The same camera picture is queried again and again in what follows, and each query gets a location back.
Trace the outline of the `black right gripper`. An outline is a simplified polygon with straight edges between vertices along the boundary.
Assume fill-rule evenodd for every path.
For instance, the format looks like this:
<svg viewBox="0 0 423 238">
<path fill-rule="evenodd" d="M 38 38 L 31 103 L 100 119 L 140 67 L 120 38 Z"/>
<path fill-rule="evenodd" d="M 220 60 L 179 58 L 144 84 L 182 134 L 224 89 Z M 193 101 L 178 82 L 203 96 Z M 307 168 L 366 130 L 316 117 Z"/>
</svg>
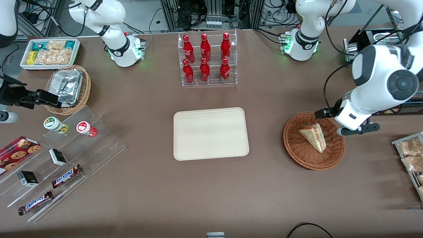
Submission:
<svg viewBox="0 0 423 238">
<path fill-rule="evenodd" d="M 33 92 L 34 98 L 25 98 L 29 91 L 25 88 L 27 83 L 23 83 L 6 74 L 1 74 L 2 84 L 0 89 L 0 104 L 5 106 L 21 106 L 27 109 L 34 109 L 35 104 L 44 104 L 56 108 L 62 108 L 62 103 L 58 96 L 46 90 L 38 89 Z"/>
</svg>

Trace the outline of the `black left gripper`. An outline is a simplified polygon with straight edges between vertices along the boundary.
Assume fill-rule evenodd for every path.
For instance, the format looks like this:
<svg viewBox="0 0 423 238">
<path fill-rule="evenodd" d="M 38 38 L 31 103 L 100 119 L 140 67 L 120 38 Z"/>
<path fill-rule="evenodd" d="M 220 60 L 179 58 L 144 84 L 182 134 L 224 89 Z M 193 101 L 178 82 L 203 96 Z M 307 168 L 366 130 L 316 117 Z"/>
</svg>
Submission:
<svg viewBox="0 0 423 238">
<path fill-rule="evenodd" d="M 316 119 L 332 118 L 338 116 L 342 110 L 343 107 L 334 106 L 326 108 L 325 110 L 317 110 L 314 112 L 314 115 Z"/>
</svg>

